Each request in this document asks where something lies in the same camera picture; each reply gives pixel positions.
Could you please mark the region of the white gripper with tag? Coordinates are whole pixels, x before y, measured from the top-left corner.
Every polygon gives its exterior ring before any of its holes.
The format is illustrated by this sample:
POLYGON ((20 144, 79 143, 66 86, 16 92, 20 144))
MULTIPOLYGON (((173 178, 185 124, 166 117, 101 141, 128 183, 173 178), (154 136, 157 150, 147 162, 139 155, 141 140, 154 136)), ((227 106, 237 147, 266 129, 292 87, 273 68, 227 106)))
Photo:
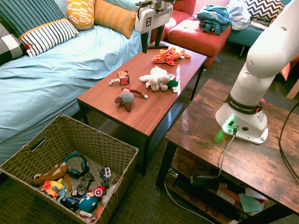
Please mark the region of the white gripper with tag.
POLYGON ((155 46, 160 44, 164 24, 168 23, 173 12, 172 0, 144 0, 135 3, 135 30, 141 34, 142 52, 148 51, 149 31, 156 28, 155 46))

